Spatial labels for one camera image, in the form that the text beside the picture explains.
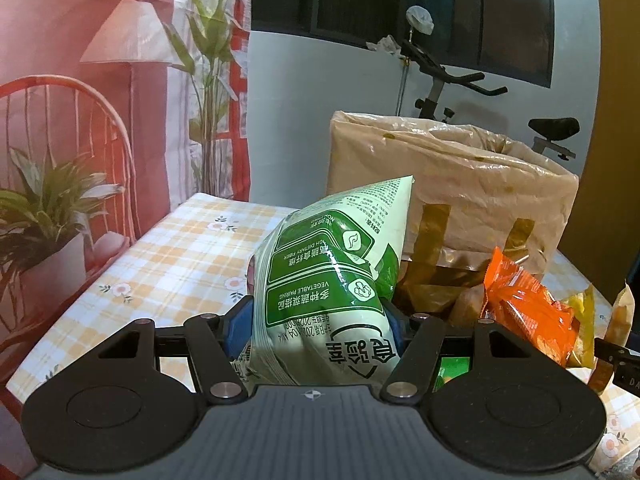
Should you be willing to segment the checkered floral tablecloth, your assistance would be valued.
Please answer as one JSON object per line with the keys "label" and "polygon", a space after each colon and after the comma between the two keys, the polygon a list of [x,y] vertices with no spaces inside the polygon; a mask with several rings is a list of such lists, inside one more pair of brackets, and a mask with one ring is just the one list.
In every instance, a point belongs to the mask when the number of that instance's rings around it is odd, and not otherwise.
{"label": "checkered floral tablecloth", "polygon": [[[39,339],[8,382],[18,407],[135,318],[173,326],[199,313],[226,313],[246,292],[250,256],[291,211],[193,195],[111,264]],[[559,300],[590,285],[559,250],[542,282]],[[635,479],[639,399],[610,384],[602,400],[608,422],[591,467],[600,479]]]}

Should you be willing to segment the yellow snack bag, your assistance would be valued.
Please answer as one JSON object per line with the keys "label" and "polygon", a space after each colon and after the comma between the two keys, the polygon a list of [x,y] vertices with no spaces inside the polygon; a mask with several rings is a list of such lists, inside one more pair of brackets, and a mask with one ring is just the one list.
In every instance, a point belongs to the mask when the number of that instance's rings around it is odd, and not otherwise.
{"label": "yellow snack bag", "polygon": [[596,300],[594,289],[589,285],[582,292],[562,300],[574,313],[579,324],[574,348],[568,357],[567,367],[594,367],[594,321],[596,320]]}

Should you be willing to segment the brown paper bag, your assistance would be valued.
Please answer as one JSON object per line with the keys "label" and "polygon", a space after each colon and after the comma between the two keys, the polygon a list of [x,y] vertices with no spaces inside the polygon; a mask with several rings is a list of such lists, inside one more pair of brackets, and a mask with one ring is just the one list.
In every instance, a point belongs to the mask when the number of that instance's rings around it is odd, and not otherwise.
{"label": "brown paper bag", "polygon": [[337,112],[326,192],[410,176],[405,245],[393,303],[446,318],[478,292],[492,252],[542,278],[579,179],[507,136],[429,119]]}

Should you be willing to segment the dark window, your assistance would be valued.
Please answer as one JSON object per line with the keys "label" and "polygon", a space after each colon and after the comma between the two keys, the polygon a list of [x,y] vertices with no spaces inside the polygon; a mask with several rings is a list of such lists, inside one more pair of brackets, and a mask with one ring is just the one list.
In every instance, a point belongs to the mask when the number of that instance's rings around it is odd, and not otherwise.
{"label": "dark window", "polygon": [[553,0],[252,0],[252,20],[355,47],[412,39],[442,64],[551,82]]}

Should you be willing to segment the white green snack bag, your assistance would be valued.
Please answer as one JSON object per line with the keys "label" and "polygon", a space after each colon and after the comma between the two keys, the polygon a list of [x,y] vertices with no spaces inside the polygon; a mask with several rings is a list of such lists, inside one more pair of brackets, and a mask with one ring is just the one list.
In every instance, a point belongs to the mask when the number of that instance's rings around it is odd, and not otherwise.
{"label": "white green snack bag", "polygon": [[393,297],[413,178],[367,184],[293,211],[256,249],[253,328],[233,365],[259,385],[379,389],[399,361]]}

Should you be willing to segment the orange snack bag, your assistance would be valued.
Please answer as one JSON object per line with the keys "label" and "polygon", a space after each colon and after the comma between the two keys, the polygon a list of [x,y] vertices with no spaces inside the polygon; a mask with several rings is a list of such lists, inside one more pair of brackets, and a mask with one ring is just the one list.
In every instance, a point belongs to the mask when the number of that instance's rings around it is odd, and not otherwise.
{"label": "orange snack bag", "polygon": [[540,281],[499,247],[492,252],[483,285],[481,318],[506,327],[556,364],[567,364],[579,330],[569,306],[555,300]]}

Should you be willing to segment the green brown snack bag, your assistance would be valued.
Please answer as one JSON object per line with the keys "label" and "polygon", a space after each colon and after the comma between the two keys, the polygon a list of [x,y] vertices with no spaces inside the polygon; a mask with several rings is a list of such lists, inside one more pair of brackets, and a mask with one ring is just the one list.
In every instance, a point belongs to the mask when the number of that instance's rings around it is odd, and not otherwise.
{"label": "green brown snack bag", "polygon": [[466,374],[470,370],[470,358],[468,356],[443,356],[440,359],[439,370],[433,390],[437,391],[447,382]]}

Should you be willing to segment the black exercise bike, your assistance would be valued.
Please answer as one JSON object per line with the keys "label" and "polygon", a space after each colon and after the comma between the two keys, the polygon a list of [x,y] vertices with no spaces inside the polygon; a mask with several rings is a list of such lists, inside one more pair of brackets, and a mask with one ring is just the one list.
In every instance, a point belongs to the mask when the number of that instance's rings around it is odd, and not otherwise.
{"label": "black exercise bike", "polygon": [[[416,32],[431,36],[435,28],[431,13],[423,6],[409,6],[406,10],[405,18],[409,25],[409,36],[407,39],[401,40],[400,44],[390,35],[382,38],[377,44],[367,43],[367,47],[370,50],[385,51],[399,58],[401,75],[395,105],[396,116],[400,116],[402,112],[409,68],[412,63],[418,66],[421,74],[432,78],[430,92],[427,93],[424,99],[417,99],[414,102],[414,108],[419,112],[419,117],[423,119],[436,120],[436,108],[438,107],[442,90],[446,86],[465,88],[480,96],[486,96],[486,98],[496,98],[508,93],[509,89],[506,86],[495,89],[486,89],[480,86],[478,83],[486,77],[483,72],[471,72],[460,76],[448,73],[445,66],[437,62],[427,50],[422,49],[413,41],[413,36]],[[532,146],[534,152],[544,154],[547,150],[554,151],[558,154],[559,159],[566,162],[577,157],[574,152],[561,145],[562,141],[578,135],[580,123],[577,118],[532,118],[529,119],[527,125],[534,132]]]}

